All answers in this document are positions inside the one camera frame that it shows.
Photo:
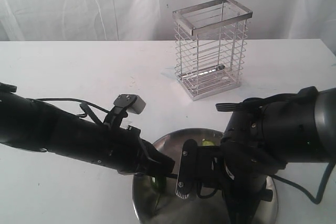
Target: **green object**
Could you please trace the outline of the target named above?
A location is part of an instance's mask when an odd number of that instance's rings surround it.
[[[211,142],[209,140],[203,139],[202,140],[202,146],[215,146],[214,142]]]
[[[155,177],[150,177],[151,180],[151,186],[152,188],[158,192],[158,193],[163,193],[166,185],[167,185],[167,178],[164,176],[155,176]]]

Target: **white table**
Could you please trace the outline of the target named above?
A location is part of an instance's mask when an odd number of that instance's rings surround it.
[[[319,39],[250,40],[243,84],[192,102],[175,80],[173,41],[0,42],[0,81],[29,98],[74,97],[111,108],[120,93],[137,93],[147,107],[126,123],[154,142],[188,127],[223,131],[230,113],[217,102],[239,102],[316,86],[336,86],[336,57]],[[77,103],[54,103],[72,113]],[[315,193],[324,164],[289,164],[280,175]],[[316,206],[296,189],[276,183],[280,223],[334,223],[336,174]],[[0,223],[138,223],[132,176],[55,154],[0,145]]]

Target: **wire rack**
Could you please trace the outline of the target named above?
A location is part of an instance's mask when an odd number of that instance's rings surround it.
[[[176,76],[193,100],[240,85],[253,12],[234,0],[214,0],[173,12]]]

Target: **wire basket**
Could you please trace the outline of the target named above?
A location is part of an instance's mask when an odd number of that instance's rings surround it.
[[[247,19],[234,0],[214,0],[173,12],[176,76],[195,101],[240,86]]]

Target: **white backdrop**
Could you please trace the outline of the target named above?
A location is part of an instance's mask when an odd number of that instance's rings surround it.
[[[0,40],[174,39],[172,11],[210,0],[1,0]],[[336,0],[237,0],[249,38],[321,38],[336,52]]]

